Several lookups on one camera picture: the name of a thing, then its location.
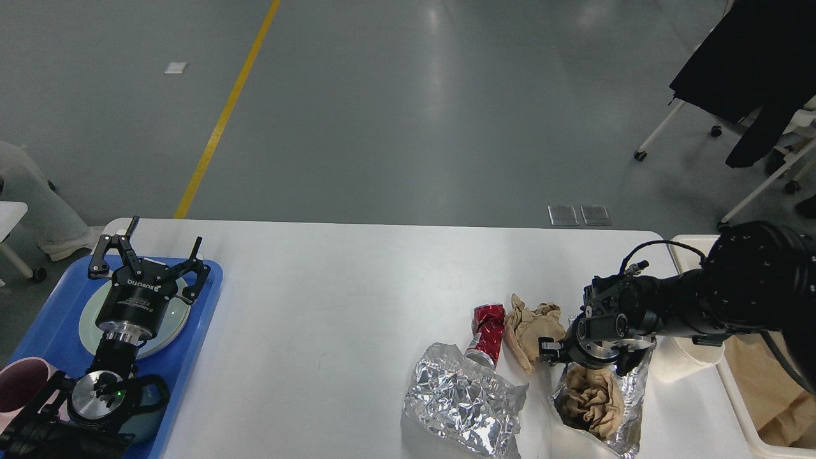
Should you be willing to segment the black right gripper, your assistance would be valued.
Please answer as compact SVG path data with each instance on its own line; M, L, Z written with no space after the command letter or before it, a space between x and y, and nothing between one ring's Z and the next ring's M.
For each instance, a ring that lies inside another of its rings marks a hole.
M621 340L627 337L627 319L575 319L564 344L553 338L538 339L538 361L554 367L568 364L571 358L589 369L603 369L615 363L616 375L625 377L641 365L656 346L656 342L638 342L637 346L620 347Z

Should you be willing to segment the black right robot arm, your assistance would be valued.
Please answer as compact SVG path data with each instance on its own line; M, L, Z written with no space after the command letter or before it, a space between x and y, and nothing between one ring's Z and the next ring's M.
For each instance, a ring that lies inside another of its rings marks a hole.
M752 221L725 229L699 268L671 278L642 273L646 261L595 276L560 340L540 337L536 360L632 372L655 336L721 346L758 334L790 378L814 392L814 238Z

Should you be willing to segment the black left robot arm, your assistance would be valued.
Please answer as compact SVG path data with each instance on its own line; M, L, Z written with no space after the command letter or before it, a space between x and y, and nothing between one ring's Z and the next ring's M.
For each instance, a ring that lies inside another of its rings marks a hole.
M3 458L158 458L201 351L222 270L196 238L187 258L138 256L124 233L101 235L70 265L18 346L15 363L46 363L44 384L2 399Z

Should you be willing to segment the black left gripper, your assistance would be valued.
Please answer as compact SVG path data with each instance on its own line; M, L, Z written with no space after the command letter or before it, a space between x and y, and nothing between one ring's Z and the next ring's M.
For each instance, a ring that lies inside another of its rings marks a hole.
M202 238L196 237L186 261L169 267L154 259L138 258L131 237L139 224L132 217L123 235L102 233L91 253L88 279L102 279L110 274L105 256L110 250L119 253L123 266L114 270L110 291L94 320L103 340L148 342L154 339L163 323L171 298L193 304L210 275L210 265L198 258ZM177 279L193 272L196 279L178 294Z

